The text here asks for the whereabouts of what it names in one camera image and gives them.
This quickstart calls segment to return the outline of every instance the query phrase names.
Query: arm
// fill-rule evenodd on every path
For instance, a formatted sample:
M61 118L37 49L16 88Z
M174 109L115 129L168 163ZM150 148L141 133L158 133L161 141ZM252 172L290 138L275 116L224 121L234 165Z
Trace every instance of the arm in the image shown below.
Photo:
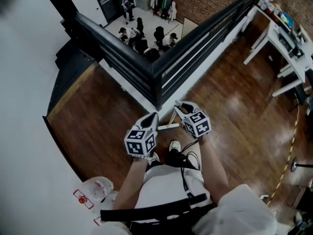
M204 187L210 192L215 205L219 203L221 197L230 192L226 172L213 150L208 135L199 138L199 145L202 160L202 175Z
M134 209L138 201L148 161L135 159L127 177L118 192L113 210Z

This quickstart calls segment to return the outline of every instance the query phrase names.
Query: desk leg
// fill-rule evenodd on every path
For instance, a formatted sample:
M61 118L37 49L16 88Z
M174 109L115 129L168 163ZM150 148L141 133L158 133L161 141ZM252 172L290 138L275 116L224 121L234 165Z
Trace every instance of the desk leg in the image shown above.
M265 37L261 43L253 50L253 52L251 52L251 54L247 57L247 59L245 59L244 61L244 65L246 65L247 63L249 63L251 61L252 58L254 58L254 56L260 51L260 49L262 49L264 47L264 45L268 42L268 37Z
M244 32L246 30L246 27L249 25L249 23L253 20L255 14L257 12L256 6L254 6L247 14L247 20L244 23L241 32Z
M280 72L283 72L283 71L287 70L289 67L291 67L291 65L290 65L290 64L287 64L286 66L284 66L284 67L282 67L282 68L280 69Z
M263 31L263 33L260 35L260 37L258 38L257 41L255 41L255 43L253 44L253 46L251 47L251 49L255 49L259 43L266 37L266 35L268 34L268 29L269 29L269 24L268 27Z
M292 72L294 71L294 69L293 69L293 67L289 67L289 68L287 68L286 70L284 70L283 72L281 72L281 73L279 73L278 75L277 75L277 77L285 77L285 76L288 76L289 74L291 74Z
M290 89L296 87L299 84L302 84L302 82L301 82L300 79L297 79L297 80L293 81L292 83L284 86L283 88L280 88L279 90L274 91L272 96L276 97L276 96L278 96L278 95L280 95L282 93L285 93L286 91L289 91Z

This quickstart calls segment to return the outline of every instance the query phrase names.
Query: white floor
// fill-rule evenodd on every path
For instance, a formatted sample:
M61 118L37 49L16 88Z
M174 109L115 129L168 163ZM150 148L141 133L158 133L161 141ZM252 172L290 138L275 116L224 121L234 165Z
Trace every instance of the white floor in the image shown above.
M145 33L145 38L148 42L148 47L153 48L156 46L155 44L155 37L154 32L156 31L156 27L161 26L164 28L164 35L168 33L176 33L179 41L181 39L181 33L182 33L182 24L173 20L168 21L164 20L159 16L154 16L152 10L151 11L144 11L140 8L133 9L133 15L134 15L134 21L131 21L128 23L128 25L125 24L125 19L123 16L119 17L112 23L110 23L108 26L105 27L107 31L112 33L114 36L119 37L120 34L119 29L121 27L124 28L136 28L137 27L137 18L141 18L143 22L143 32Z

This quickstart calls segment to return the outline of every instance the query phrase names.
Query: white shirt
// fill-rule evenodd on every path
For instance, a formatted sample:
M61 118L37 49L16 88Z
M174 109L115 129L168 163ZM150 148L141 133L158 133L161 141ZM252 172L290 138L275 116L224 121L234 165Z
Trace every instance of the white shirt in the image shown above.
M203 177L198 170L185 169L184 176L194 196L210 193L204 188ZM180 168L159 165L145 175L144 185L135 208L162 205L186 198ZM196 235L275 235L277 222L269 208L247 185L240 185L223 196L216 208L209 211L193 226ZM130 235L121 222L106 222L94 229L91 235Z
M134 38L136 36L136 33L133 29L126 29L126 36L127 38Z
M171 36L170 35L165 35L163 40L162 40L162 44L164 46L170 46L172 43L172 39L171 39Z

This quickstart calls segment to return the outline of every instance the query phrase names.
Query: black strap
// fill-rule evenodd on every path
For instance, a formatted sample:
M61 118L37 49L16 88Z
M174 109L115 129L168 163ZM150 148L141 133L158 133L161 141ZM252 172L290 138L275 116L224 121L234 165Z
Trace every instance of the black strap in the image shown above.
M164 220L168 216L181 215L184 212L190 211L191 205L205 200L207 200L207 196L203 193L192 198L185 198L165 205L131 210L101 210L100 214L102 221L131 222L148 219Z
M162 220L153 223L132 222L128 227L133 235L191 235L194 234L192 232L192 227L201 217L206 215L208 211L213 208L214 205L210 204L204 207L194 208L190 212L184 213L174 219Z

